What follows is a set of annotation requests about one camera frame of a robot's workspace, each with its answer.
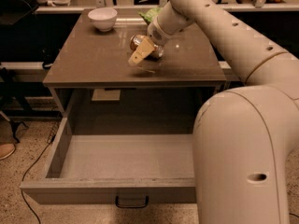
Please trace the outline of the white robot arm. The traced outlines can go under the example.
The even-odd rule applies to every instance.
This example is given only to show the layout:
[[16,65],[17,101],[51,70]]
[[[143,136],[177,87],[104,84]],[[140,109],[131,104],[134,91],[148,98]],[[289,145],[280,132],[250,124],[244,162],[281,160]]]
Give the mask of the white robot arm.
[[299,145],[299,60],[214,0],[169,0],[129,59],[196,23],[240,78],[200,108],[193,166],[200,224],[290,224],[285,163]]

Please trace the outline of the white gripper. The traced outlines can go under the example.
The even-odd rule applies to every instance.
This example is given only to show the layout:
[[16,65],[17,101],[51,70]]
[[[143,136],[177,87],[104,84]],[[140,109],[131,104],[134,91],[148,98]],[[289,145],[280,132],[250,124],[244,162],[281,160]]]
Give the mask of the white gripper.
[[158,17],[155,17],[148,26],[147,36],[134,36],[130,43],[130,48],[134,50],[128,63],[131,66],[137,66],[145,58],[147,58],[153,51],[155,45],[164,46],[170,36],[163,31],[158,23]]

